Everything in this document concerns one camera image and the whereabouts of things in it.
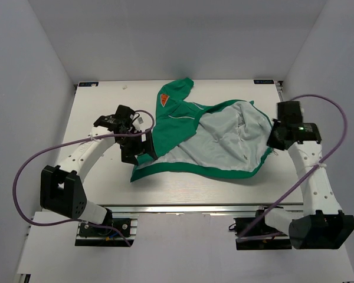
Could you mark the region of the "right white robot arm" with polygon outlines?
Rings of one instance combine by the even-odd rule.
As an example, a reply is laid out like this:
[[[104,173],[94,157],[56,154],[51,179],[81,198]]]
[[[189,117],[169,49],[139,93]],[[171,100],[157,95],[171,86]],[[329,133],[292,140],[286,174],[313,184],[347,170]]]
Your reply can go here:
[[[288,151],[301,183],[303,214],[274,208],[255,219],[262,235],[278,230],[295,249],[339,249],[354,230],[354,217],[343,213],[320,163],[322,138],[314,123],[305,123],[298,101],[277,105],[268,146]]]

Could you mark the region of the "green jacket with white lining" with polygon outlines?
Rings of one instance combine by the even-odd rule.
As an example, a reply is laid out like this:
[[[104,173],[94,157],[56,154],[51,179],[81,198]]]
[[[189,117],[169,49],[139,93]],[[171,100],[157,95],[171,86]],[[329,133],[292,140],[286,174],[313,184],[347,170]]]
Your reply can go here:
[[[139,156],[131,181],[161,172],[251,178],[272,152],[267,146],[271,121],[253,101],[204,106],[186,100],[193,87],[194,82],[184,78],[159,90],[152,132],[158,158]]]

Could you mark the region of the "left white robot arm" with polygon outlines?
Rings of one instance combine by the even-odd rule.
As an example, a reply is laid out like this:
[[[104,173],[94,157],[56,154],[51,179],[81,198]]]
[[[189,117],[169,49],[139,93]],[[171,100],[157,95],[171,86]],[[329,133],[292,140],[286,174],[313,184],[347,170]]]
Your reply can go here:
[[[141,131],[136,124],[137,111],[119,105],[114,114],[100,116],[87,140],[56,166],[41,172],[40,205],[75,221],[92,223],[99,235],[112,231],[112,212],[87,200],[83,182],[99,158],[118,144],[123,163],[137,165],[144,154],[156,160],[150,129]]]

